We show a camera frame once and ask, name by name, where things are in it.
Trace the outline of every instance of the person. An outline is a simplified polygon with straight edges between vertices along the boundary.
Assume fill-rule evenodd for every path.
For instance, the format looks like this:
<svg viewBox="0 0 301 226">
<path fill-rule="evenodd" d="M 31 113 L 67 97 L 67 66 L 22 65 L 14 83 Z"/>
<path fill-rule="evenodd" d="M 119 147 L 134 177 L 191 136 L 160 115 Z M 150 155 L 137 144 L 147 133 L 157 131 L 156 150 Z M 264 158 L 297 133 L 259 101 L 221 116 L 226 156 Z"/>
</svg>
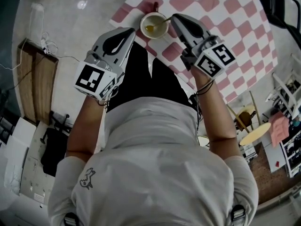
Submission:
<svg viewBox="0 0 301 226">
<path fill-rule="evenodd" d="M 209 78 L 195 67 L 198 89 Z M 198 96 L 210 150 L 198 145 L 197 112 L 175 74 L 134 43 L 105 116 L 87 97 L 58 164 L 48 214 L 53 226 L 224 226 L 236 204 L 245 225 L 256 212 L 256 181 L 215 82 Z"/>
</svg>

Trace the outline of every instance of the white t-shirt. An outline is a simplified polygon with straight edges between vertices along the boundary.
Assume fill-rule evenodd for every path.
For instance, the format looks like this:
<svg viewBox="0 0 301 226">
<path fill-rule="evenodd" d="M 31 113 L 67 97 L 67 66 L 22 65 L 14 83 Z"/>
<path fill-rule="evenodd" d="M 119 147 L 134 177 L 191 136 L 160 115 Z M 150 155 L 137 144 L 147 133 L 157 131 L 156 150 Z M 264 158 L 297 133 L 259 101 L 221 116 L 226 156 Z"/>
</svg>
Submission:
<svg viewBox="0 0 301 226">
<path fill-rule="evenodd" d="M 236 204 L 251 222 L 258 189 L 246 161 L 200 147 L 192 108 L 142 97 L 110 111 L 105 128 L 103 152 L 59 163 L 51 225 L 73 212 L 85 226 L 224 226 Z"/>
</svg>

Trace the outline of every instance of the checkered tablecloth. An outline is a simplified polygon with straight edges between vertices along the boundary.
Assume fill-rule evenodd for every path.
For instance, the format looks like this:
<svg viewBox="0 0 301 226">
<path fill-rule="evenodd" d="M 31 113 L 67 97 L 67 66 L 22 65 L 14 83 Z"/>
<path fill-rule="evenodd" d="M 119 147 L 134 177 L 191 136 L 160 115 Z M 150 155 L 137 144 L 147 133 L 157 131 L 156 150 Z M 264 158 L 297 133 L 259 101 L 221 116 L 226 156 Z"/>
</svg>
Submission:
<svg viewBox="0 0 301 226">
<path fill-rule="evenodd" d="M 236 55 L 236 63 L 216 78 L 226 102 L 254 85 L 277 65 L 277 53 L 269 22 L 259 0 L 126 0 L 110 23 L 115 27 L 133 27 L 136 41 L 195 88 L 195 81 L 185 69 L 180 55 L 185 46 L 172 26 L 158 40 L 144 37 L 140 19 L 152 12 L 153 3 L 166 17 L 182 13 L 202 21 L 210 32 L 225 40 Z"/>
</svg>

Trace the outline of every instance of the spoon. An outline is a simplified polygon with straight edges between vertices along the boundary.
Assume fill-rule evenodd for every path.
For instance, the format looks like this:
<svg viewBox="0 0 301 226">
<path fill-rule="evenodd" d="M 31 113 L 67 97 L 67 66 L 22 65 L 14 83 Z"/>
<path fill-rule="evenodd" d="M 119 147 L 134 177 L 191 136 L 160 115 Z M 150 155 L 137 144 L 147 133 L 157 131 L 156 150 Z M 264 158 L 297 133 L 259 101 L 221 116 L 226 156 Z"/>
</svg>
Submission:
<svg viewBox="0 0 301 226">
<path fill-rule="evenodd" d="M 169 21 L 170 19 L 171 19 L 171 17 L 169 17 L 168 19 L 166 19 L 163 22 L 161 22 L 159 24 L 156 24 L 156 25 L 147 25 L 147 26 L 145 26 L 145 29 L 146 29 L 146 31 L 153 32 L 155 27 L 157 27 L 157 26 L 159 26 L 159 25 L 161 25 L 161 24 Z"/>
</svg>

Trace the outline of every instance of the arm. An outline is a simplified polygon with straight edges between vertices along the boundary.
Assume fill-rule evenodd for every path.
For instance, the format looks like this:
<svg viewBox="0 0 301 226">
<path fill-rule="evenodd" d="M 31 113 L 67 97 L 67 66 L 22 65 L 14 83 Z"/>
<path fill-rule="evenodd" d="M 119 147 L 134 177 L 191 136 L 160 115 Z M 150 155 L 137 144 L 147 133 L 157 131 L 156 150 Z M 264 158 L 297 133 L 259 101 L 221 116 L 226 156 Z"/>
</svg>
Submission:
<svg viewBox="0 0 301 226">
<path fill-rule="evenodd" d="M 103 106 L 86 97 L 68 139 L 66 158 L 57 166 L 48 202 L 51 225 L 61 225 L 67 213 L 76 213 L 72 191 L 86 162 L 94 154 L 102 115 Z"/>
<path fill-rule="evenodd" d="M 66 156 L 75 156 L 84 162 L 90 159 L 96 148 L 102 115 L 103 106 L 87 96 L 71 130 Z"/>
<path fill-rule="evenodd" d="M 233 206 L 240 204 L 245 208 L 246 225 L 250 225 L 258 205 L 258 187 L 246 160 L 241 156 L 232 156 L 225 160 L 234 179 Z"/>
<path fill-rule="evenodd" d="M 191 73 L 196 80 L 198 89 L 210 80 L 195 67 L 191 68 Z M 241 156 L 233 120 L 215 82 L 204 95 L 198 96 L 198 100 L 210 140 L 210 151 L 223 160 L 231 156 Z"/>
</svg>

